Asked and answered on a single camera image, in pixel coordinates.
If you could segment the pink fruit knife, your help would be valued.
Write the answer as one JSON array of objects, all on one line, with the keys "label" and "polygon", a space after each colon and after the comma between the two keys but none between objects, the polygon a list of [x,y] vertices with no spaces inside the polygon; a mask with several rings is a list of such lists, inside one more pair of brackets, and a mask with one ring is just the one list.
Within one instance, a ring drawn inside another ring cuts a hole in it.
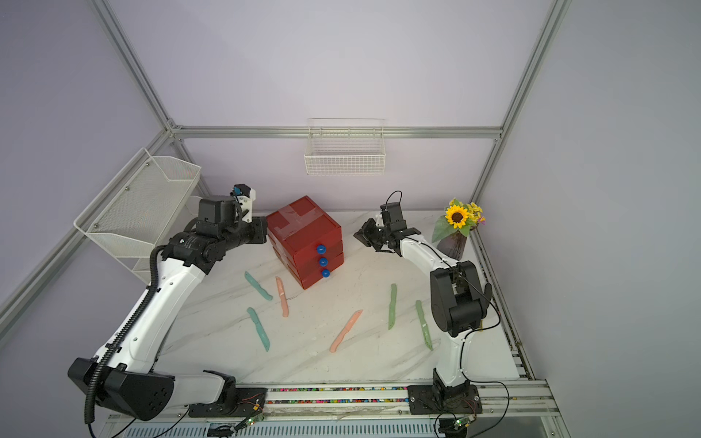
[{"label": "pink fruit knife", "polygon": [[350,333],[353,326],[361,317],[361,315],[363,315],[363,310],[357,310],[350,316],[346,324],[341,329],[340,333],[336,336],[333,343],[330,345],[330,353],[335,353],[338,350],[339,346],[341,346],[341,343],[344,341],[345,337]]},{"label": "pink fruit knife", "polygon": [[279,299],[282,309],[282,317],[287,318],[290,315],[290,306],[288,305],[286,290],[284,282],[280,277],[276,277],[277,293],[279,293]]}]

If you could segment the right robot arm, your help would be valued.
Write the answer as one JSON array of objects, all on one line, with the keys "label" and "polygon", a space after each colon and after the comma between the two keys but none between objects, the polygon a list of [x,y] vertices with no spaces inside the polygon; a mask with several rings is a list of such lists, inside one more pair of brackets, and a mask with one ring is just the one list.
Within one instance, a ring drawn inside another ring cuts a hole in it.
[{"label": "right robot arm", "polygon": [[492,286],[480,285],[473,263],[446,257],[403,221],[380,226],[371,218],[353,236],[377,252],[393,253],[412,262],[428,278],[431,315],[445,339],[432,384],[409,389],[411,411],[480,414],[478,389],[464,375],[462,361],[467,338],[478,334],[489,313]]}]

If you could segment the light green fruit knife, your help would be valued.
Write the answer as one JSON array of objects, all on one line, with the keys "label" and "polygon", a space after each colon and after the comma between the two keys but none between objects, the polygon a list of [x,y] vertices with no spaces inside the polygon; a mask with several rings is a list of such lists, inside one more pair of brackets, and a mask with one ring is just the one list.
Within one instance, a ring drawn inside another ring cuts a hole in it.
[{"label": "light green fruit knife", "polygon": [[391,330],[396,322],[396,303],[397,303],[398,287],[392,283],[390,290],[390,302],[388,307],[388,330]]},{"label": "light green fruit knife", "polygon": [[416,310],[417,317],[418,317],[418,320],[419,320],[419,323],[421,326],[421,332],[422,332],[422,337],[423,337],[423,341],[425,343],[425,346],[430,351],[433,351],[434,350],[433,341],[432,341],[429,326],[427,324],[427,320],[425,317],[423,302],[421,300],[417,300],[415,302],[415,310]]}]

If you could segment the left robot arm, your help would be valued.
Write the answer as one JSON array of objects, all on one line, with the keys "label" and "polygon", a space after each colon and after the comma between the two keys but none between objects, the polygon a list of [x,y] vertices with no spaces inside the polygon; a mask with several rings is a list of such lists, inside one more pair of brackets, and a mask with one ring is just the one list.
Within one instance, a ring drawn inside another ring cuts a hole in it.
[{"label": "left robot arm", "polygon": [[214,370],[195,375],[154,371],[165,338],[186,299],[230,250],[262,245],[267,221],[256,216],[256,193],[244,184],[230,195],[200,201],[197,218],[149,256],[150,282],[115,334],[90,358],[78,358],[68,376],[84,393],[83,421],[102,407],[150,421],[174,406],[193,416],[228,416],[241,403],[235,377]]}]

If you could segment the red drawer cabinet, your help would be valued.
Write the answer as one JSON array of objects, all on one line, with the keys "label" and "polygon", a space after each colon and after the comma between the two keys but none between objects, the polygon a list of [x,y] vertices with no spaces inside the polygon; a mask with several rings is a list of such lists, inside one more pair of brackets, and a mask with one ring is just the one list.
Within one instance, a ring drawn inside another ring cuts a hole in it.
[{"label": "red drawer cabinet", "polygon": [[267,216],[268,240],[283,266],[308,289],[344,263],[341,225],[308,195]]}]

